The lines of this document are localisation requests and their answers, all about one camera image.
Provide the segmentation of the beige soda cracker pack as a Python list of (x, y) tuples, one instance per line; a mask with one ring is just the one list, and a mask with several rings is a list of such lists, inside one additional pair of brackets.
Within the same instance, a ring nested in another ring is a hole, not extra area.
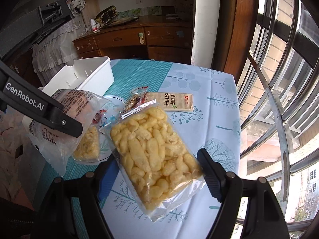
[(194, 95), (189, 93), (148, 92), (144, 101), (156, 102), (165, 111), (192, 112), (194, 110)]

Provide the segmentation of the clear bag of biscuits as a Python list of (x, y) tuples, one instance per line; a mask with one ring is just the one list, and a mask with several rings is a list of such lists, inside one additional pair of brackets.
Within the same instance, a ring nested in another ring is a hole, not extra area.
[(82, 90), (57, 90), (52, 99), (63, 106), (63, 110), (53, 115), (55, 127), (51, 128), (33, 120), (29, 125), (28, 137), (58, 175), (63, 176), (68, 159), (93, 123), (98, 111), (109, 100)]

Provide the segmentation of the yellow rice cracker block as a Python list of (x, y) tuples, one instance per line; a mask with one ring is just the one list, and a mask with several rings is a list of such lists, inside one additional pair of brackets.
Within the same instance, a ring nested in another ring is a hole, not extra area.
[(110, 119), (100, 130), (151, 221), (167, 216), (204, 187), (202, 167), (156, 100)]

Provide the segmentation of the small red-print nut packet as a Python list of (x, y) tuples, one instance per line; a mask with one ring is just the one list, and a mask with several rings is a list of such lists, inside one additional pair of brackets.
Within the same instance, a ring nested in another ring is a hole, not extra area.
[(102, 118), (105, 116), (106, 113), (107, 113), (107, 110), (105, 110), (105, 109), (99, 110), (99, 111), (95, 114), (95, 116), (94, 116), (94, 118), (93, 118), (91, 124), (92, 124), (92, 125), (98, 125), (99, 123), (101, 123), (101, 122), (102, 122)]

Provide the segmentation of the mixed nuts clear packet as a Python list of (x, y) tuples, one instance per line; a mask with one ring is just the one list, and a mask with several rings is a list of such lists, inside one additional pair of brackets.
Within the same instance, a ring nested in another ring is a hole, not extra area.
[(145, 97), (148, 93), (148, 86), (142, 86), (133, 88), (130, 91), (130, 97), (126, 102), (126, 106), (124, 108), (124, 111), (129, 111), (135, 107), (138, 107), (139, 105), (143, 104), (145, 101)]

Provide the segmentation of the wooden desk with drawers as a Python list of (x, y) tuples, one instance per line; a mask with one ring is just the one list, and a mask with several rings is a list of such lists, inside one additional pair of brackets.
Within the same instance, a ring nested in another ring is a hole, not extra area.
[(192, 23), (168, 16), (142, 16), (73, 41), (80, 58), (148, 59), (190, 64)]

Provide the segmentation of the yellow puffed snack bag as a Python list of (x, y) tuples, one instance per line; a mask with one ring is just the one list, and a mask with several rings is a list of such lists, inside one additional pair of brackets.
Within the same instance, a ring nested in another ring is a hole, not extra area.
[(99, 160), (99, 134), (96, 126), (91, 125), (72, 154), (76, 161), (96, 162)]

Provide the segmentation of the white red-cap bottle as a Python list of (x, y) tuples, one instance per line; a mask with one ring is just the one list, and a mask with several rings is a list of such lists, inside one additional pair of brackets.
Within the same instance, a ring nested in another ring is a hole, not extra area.
[(99, 31), (100, 25), (93, 19), (90, 19), (90, 24), (93, 32)]

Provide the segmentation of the white plastic storage bin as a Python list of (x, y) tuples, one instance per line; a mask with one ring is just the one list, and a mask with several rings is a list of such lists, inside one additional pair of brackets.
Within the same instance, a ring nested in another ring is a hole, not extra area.
[(84, 90), (103, 96), (113, 83), (110, 58), (94, 57), (78, 59), (72, 66), (64, 66), (42, 91), (48, 96), (60, 89)]

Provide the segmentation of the floral fabric pouch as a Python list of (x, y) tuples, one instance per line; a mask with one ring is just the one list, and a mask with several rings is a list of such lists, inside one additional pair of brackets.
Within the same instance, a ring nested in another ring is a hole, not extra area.
[(85, 0), (71, 0), (70, 10), (73, 14), (79, 14), (85, 7)]

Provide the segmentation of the black gold embroidered case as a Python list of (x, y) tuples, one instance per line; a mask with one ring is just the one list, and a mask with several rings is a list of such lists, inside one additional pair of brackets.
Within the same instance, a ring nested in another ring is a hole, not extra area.
[(117, 8), (114, 5), (107, 7), (97, 14), (95, 17), (96, 23), (101, 27), (108, 25), (112, 20), (118, 16)]

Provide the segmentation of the teal leaf-print tablecloth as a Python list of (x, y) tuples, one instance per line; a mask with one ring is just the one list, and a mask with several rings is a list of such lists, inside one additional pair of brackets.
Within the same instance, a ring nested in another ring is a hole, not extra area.
[[(191, 113), (170, 112), (169, 119), (192, 153), (205, 148), (225, 170), (237, 172), (240, 152), (239, 106), (234, 77), (179, 63), (112, 60), (114, 83), (107, 95), (128, 99), (132, 89), (191, 93)], [(123, 176), (118, 175), (102, 212), (115, 238), (205, 238), (220, 203), (203, 188), (156, 222), (138, 207)]]

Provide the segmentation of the book on desk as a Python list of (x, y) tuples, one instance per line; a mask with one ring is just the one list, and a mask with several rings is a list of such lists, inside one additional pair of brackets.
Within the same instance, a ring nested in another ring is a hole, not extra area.
[(139, 19), (140, 18), (138, 16), (124, 17), (124, 18), (120, 18), (118, 20), (110, 22), (108, 26), (125, 25), (125, 24), (134, 22), (134, 21), (139, 20)]

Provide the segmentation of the white lace-covered furniture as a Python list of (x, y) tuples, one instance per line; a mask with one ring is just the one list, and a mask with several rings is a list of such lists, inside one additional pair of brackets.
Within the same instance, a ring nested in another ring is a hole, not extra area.
[(40, 44), (36, 44), (32, 53), (34, 71), (44, 72), (76, 59), (78, 54), (73, 41), (84, 29), (83, 18), (78, 16), (48, 35)]

